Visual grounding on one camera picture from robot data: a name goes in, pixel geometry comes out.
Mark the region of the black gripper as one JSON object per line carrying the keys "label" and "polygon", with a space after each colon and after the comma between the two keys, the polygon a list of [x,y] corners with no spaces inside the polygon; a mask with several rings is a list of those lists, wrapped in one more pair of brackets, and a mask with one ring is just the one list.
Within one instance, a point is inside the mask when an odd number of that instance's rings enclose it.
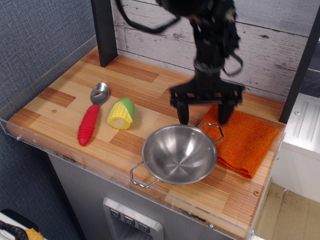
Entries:
{"label": "black gripper", "polygon": [[169,89],[170,104],[176,107],[180,124],[189,123],[190,104],[218,105],[218,122],[226,124],[235,106],[243,100],[241,84],[222,80],[220,72],[203,72],[195,70],[192,80]]}

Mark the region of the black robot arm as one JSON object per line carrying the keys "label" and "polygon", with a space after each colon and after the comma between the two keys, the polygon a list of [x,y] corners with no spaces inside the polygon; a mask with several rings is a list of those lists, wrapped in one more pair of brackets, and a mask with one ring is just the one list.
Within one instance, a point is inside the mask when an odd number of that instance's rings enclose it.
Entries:
{"label": "black robot arm", "polygon": [[234,107],[242,102],[243,85],[221,79],[225,60],[239,47],[236,8],[232,0],[159,0],[157,3],[177,17],[189,19],[193,28],[196,57],[194,77],[187,83],[169,89],[170,103],[177,109],[179,122],[189,122],[189,105],[218,105],[218,122],[228,122]]}

